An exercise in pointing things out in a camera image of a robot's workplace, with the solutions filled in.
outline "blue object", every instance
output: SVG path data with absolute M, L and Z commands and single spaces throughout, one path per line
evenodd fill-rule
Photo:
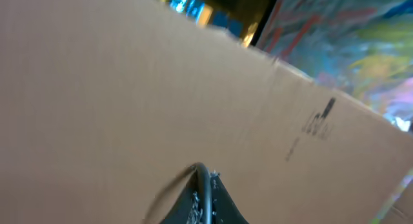
M 239 37 L 241 35 L 241 32 L 243 31 L 243 24 L 239 21 L 231 20 L 228 29 L 232 34 Z
M 223 12 L 216 12 L 214 19 L 212 20 L 212 24 L 214 26 L 220 26 L 226 28 L 228 26 L 228 16 Z
M 401 5 L 391 8 L 387 13 L 383 15 L 383 18 L 391 18 L 396 15 L 413 14 L 413 0 L 406 0 Z
M 204 9 L 204 2 L 202 0 L 190 0 L 186 16 L 194 18 L 198 22 L 199 16 Z
M 184 11 L 187 1 L 188 0 L 171 0 L 170 6 L 171 6 L 171 8 L 176 10 L 176 12 L 181 13 L 181 12 Z

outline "blue paint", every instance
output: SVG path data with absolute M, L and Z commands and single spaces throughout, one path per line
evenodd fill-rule
M 401 5 L 391 8 L 387 13 L 383 15 L 383 18 L 388 19 L 403 14 L 413 14 L 413 0 L 406 0 Z

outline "black object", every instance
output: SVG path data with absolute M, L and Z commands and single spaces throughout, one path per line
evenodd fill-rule
M 270 19 L 271 14 L 272 14 L 272 10 L 274 9 L 274 7 L 277 3 L 277 0 L 269 0 L 269 1 L 270 2 L 267 6 L 267 9 L 265 10 L 265 13 L 264 13 L 263 17 L 261 18 L 260 22 L 258 23 L 257 30 L 256 30 L 254 36 L 252 37 L 252 40 L 251 40 L 251 43 L 250 43 L 251 46 L 257 47 L 258 40 L 261 37 L 261 34 L 264 31 L 264 27 L 265 27 L 266 23 L 268 22 L 268 20 Z
M 202 163 L 184 171 L 191 175 L 174 206 L 161 224 L 248 224 L 238 211 L 219 174 L 209 174 Z

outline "cardboard flap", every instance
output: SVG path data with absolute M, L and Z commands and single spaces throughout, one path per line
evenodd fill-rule
M 155 0 L 0 10 L 0 223 L 137 223 L 196 161 L 251 223 L 366 223 L 412 166 L 375 114 Z

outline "brown cardboard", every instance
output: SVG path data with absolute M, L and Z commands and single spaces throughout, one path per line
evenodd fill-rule
M 0 100 L 0 223 L 139 223 L 196 161 L 250 223 L 367 223 L 413 166 L 358 102 L 155 0 L 0 0 Z
M 384 217 L 382 224 L 413 223 L 413 183 L 403 191 Z

